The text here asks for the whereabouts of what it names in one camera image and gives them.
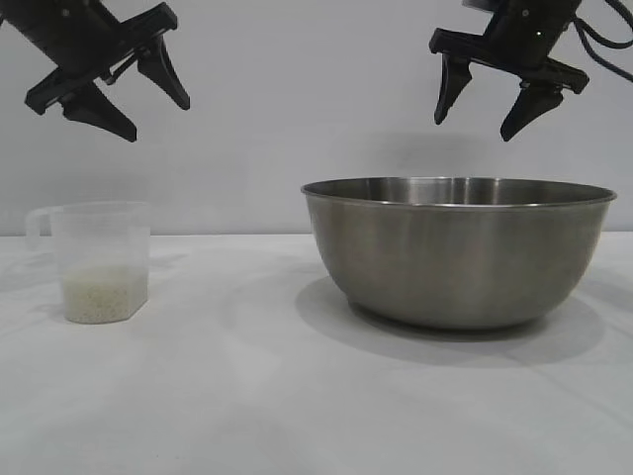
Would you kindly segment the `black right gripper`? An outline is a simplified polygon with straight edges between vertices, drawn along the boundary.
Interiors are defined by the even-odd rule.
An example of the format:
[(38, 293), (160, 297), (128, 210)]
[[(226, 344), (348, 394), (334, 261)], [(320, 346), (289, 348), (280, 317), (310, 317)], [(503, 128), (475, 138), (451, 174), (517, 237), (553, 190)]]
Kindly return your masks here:
[(500, 126), (500, 136), (505, 142), (559, 107), (564, 100), (562, 88), (582, 93), (588, 85), (587, 74), (549, 57), (579, 6), (578, 1), (498, 1), (480, 35), (436, 29), (429, 42), (433, 53), (442, 53), (435, 124), (440, 125), (446, 119), (472, 80), (471, 62), (513, 74), (527, 82), (543, 83), (520, 87)]

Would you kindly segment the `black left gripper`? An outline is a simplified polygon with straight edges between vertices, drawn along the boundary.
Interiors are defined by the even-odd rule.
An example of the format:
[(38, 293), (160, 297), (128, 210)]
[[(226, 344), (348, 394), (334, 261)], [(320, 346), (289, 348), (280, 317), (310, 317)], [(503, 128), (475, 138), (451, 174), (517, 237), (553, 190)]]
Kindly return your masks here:
[(133, 62), (180, 109), (191, 107), (163, 39), (178, 28), (164, 2), (120, 21), (100, 1), (3, 1), (1, 20), (56, 65), (27, 93), (26, 104), (38, 114), (62, 99), (65, 119), (134, 143), (136, 125), (94, 84), (116, 82)]

